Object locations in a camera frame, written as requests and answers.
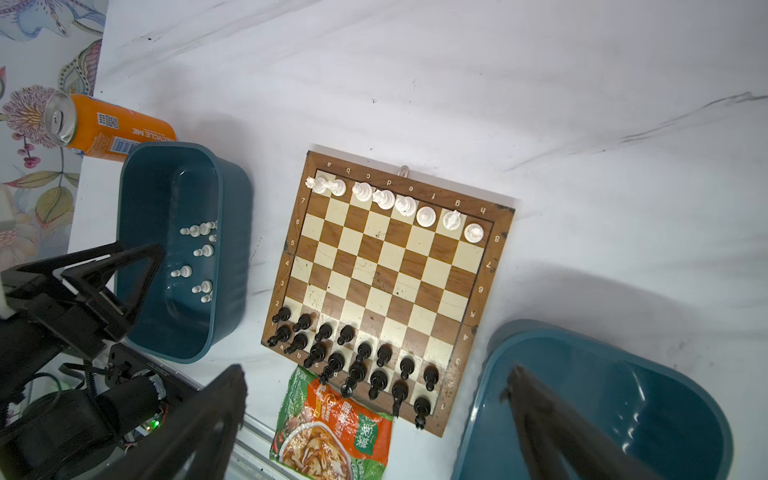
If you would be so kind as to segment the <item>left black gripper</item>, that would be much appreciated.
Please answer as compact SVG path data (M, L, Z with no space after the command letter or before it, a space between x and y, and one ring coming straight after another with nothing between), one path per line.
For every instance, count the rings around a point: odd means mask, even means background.
M1 273L1 407L64 351L95 359L135 327L165 249L115 242Z

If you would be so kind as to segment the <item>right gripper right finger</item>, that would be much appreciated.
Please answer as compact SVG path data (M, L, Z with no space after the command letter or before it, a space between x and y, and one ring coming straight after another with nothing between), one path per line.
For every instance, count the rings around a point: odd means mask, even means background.
M523 366L500 394L510 404L520 451L532 479L656 479Z

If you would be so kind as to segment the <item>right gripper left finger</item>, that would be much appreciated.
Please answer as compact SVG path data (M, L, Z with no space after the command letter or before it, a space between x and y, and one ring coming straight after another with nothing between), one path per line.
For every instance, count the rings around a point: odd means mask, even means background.
M222 479L245 415L247 384L233 364L98 479Z

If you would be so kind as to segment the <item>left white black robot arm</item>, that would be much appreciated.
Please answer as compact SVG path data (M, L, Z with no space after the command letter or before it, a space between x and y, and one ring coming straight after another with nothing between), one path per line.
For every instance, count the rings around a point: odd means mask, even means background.
M165 422L196 388L122 344L165 258L159 244L115 242L1 274L1 412L61 353L80 386L45 394L1 419L8 479L71 479L105 461L145 422Z

